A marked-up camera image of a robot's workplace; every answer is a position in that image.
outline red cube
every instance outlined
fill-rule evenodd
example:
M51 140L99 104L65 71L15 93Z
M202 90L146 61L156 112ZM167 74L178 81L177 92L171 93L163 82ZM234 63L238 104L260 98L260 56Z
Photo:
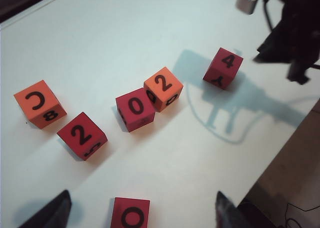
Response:
M203 79L225 89L235 78L242 61L242 57L220 48Z
M117 109L129 132L153 122L155 108L143 88L115 99Z
M147 228L150 200L114 199L110 228Z
M107 142L105 133L84 112L70 121L57 135L83 160L87 160Z

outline number 2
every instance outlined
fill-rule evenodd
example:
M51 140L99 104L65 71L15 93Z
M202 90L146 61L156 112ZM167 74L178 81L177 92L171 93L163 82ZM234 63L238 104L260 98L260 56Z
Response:
M165 78L163 75L157 75L157 76L154 78L154 81L155 81L156 84L159 83L159 79L162 80L162 90L163 90L163 91L167 91L167 90L172 86L172 84L166 85L166 78Z
M95 145L90 149L90 151L89 151L88 153L85 153L85 154L84 154L84 156L87 157L88 155L90 155L90 154L94 151L94 148L96 148L96 147L98 148L100 145L101 145L100 142L97 143L97 144L95 144Z
M89 139L91 139L92 135L88 135L87 137L85 137L85 130L81 125L76 125L75 127L72 128L71 135L73 137L76 136L76 130L79 130L79 132L80 132L80 145L83 145Z
M227 68L230 68L234 65L235 56L229 55L228 57L222 59L222 62L226 64Z

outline floor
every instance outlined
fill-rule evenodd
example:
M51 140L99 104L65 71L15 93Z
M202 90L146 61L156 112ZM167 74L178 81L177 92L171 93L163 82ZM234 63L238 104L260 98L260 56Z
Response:
M302 228L320 228L320 100L300 124L247 198L278 227L286 218ZM290 220L291 228L299 227Z

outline number 0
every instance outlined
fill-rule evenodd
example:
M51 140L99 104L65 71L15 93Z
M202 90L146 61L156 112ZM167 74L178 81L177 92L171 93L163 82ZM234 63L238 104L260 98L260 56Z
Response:
M136 102L139 106L139 109L136 110L135 107L134 107L134 102ZM142 114L144 112L144 105L143 103L141 102L140 99L138 98L131 98L129 99L128 101L128 104L129 104L129 108L130 110L134 113L134 114Z

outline letter cube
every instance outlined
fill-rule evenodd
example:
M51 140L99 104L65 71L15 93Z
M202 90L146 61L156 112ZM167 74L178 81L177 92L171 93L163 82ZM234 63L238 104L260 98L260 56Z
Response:
M203 79L225 89L235 78L243 58L220 48Z
M147 228L150 200L114 199L110 228Z
M143 84L146 94L159 112L178 99L183 87L167 67L159 70Z
M87 160L108 141L105 133L84 112L58 131L57 135L83 160Z
M129 132L153 122L155 109L143 88L115 99L121 118Z
M67 113L44 80L14 94L27 119L40 129Z

